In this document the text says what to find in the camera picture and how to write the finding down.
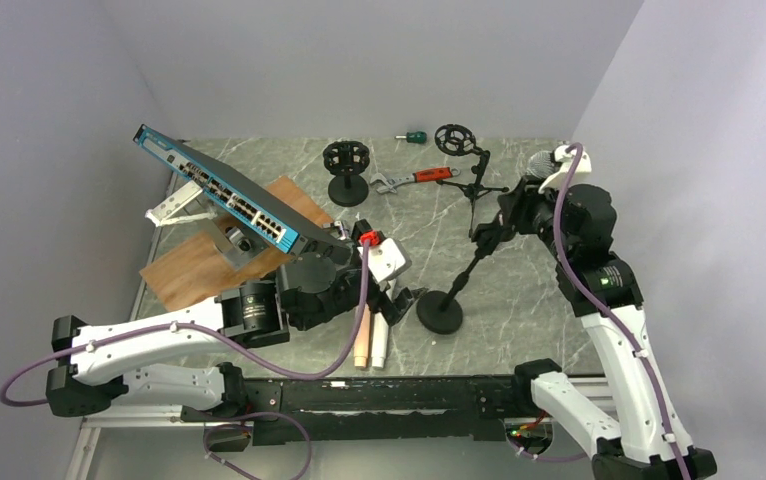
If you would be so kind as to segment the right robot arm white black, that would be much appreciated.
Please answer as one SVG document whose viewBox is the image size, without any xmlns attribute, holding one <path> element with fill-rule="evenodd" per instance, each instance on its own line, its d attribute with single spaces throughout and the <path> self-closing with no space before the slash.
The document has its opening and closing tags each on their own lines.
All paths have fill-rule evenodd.
<svg viewBox="0 0 766 480">
<path fill-rule="evenodd" d="M 557 281 L 601 361 L 614 416 L 581 393 L 550 359 L 516 366 L 510 401 L 557 422 L 597 479 L 708 479 L 714 454 L 694 444 L 663 384 L 636 276 L 612 250 L 617 214 L 600 187 L 522 178 L 499 200 L 506 236 L 534 235 L 557 261 Z"/>
</svg>

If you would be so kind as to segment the sprinkle pattern silver microphone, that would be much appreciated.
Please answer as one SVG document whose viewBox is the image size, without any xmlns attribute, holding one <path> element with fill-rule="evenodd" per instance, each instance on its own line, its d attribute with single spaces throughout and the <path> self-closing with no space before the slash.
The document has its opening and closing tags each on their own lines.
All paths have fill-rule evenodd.
<svg viewBox="0 0 766 480">
<path fill-rule="evenodd" d="M 527 161 L 525 177 L 529 181 L 543 182 L 560 170 L 560 164 L 554 159 L 554 152 L 538 151 Z"/>
</svg>

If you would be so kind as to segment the black mini tripod stand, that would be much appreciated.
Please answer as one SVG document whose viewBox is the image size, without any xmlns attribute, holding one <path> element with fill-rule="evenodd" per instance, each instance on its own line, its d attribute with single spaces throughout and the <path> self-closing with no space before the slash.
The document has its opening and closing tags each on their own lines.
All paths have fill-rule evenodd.
<svg viewBox="0 0 766 480">
<path fill-rule="evenodd" d="M 447 179 L 436 180 L 443 186 L 451 186 L 459 189 L 469 201 L 470 220 L 468 236 L 473 235 L 475 227 L 475 211 L 477 201 L 491 192 L 506 193 L 508 187 L 489 187 L 483 184 L 483 179 L 491 158 L 491 152 L 477 145 L 476 136 L 467 127 L 460 124 L 445 124 L 440 126 L 434 134 L 434 143 L 437 148 L 447 156 L 463 157 L 475 155 L 478 161 L 470 168 L 474 179 L 470 183 L 462 184 Z"/>
</svg>

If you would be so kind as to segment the black round base clip stand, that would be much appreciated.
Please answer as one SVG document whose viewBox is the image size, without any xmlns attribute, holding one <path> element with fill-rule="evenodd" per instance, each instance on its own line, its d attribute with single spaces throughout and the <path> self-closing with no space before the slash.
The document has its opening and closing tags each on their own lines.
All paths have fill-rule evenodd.
<svg viewBox="0 0 766 480">
<path fill-rule="evenodd" d="M 477 225 L 471 240 L 475 244 L 473 259 L 454 279 L 447 292 L 432 290 L 425 293 L 416 303 L 416 313 L 420 323 L 429 331 L 449 335 L 460 329 L 463 323 L 463 310 L 456 301 L 456 296 L 465 288 L 477 264 L 492 255 L 502 241 L 510 239 L 511 230 L 496 216 L 491 222 Z"/>
</svg>

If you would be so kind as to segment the white microphone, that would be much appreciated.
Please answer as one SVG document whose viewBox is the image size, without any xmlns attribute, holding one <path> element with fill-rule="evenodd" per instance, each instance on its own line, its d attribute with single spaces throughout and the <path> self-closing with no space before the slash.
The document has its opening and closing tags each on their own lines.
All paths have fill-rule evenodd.
<svg viewBox="0 0 766 480">
<path fill-rule="evenodd" d="M 382 312 L 375 314 L 372 327 L 370 364 L 373 369 L 384 369 L 391 327 Z"/>
</svg>

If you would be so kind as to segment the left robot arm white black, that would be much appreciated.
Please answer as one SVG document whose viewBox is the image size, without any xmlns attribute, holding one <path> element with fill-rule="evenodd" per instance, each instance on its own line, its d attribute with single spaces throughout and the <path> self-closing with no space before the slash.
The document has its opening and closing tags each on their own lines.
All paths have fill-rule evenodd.
<svg viewBox="0 0 766 480">
<path fill-rule="evenodd" d="M 393 281 L 411 267 L 402 254 L 372 248 L 337 265 L 303 254 L 261 280 L 180 310 L 117 325 L 57 319 L 45 397 L 58 417 L 82 417 L 113 405 L 181 405 L 231 420 L 250 410 L 243 373 L 230 362 L 205 369 L 174 367 L 169 360 L 216 353 L 231 344 L 245 350 L 289 340 L 352 309 L 370 309 L 394 325 L 415 302 L 407 288 L 389 296 Z"/>
</svg>

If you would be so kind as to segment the black shock mount desk stand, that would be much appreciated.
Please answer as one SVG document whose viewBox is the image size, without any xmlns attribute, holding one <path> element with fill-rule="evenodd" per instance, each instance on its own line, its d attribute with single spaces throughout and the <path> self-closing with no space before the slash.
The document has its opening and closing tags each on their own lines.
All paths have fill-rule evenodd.
<svg viewBox="0 0 766 480">
<path fill-rule="evenodd" d="M 366 200 L 369 184 L 361 176 L 370 164 L 370 150 L 359 141 L 335 141 L 322 152 L 325 169 L 334 176 L 328 185 L 330 200 L 341 207 L 354 207 Z"/>
</svg>

